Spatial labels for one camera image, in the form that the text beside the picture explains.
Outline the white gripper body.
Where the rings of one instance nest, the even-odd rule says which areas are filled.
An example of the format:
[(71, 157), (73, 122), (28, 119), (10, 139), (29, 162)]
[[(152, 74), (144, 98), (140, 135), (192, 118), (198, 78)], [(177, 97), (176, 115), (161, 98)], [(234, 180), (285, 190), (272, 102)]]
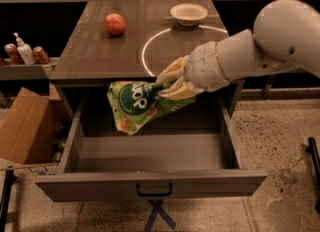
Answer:
[(185, 64), (186, 81), (208, 92), (214, 92), (230, 84), (221, 68), (216, 47), (217, 43), (214, 41), (196, 47)]

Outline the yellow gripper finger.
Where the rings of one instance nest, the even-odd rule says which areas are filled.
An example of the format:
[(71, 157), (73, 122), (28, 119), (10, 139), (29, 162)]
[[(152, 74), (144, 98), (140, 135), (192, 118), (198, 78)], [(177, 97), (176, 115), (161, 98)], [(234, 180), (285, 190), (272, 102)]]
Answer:
[(169, 100), (184, 100), (195, 97), (203, 91), (203, 88), (196, 87), (191, 81), (186, 81), (181, 76), (169, 88), (159, 91), (158, 95)]
[(166, 69), (164, 69), (156, 79), (157, 83), (173, 83), (178, 85), (184, 83), (185, 78), (185, 64), (188, 61), (189, 56), (179, 57), (173, 61)]

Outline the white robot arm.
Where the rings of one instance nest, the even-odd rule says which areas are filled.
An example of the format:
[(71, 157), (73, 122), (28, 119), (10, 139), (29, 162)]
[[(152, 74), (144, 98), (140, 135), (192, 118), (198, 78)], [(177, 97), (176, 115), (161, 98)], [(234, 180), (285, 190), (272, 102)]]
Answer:
[(297, 68), (320, 75), (320, 14), (299, 0), (276, 0), (259, 12), (251, 30), (196, 47), (156, 82), (170, 85), (158, 92), (160, 97), (182, 100), (242, 78)]

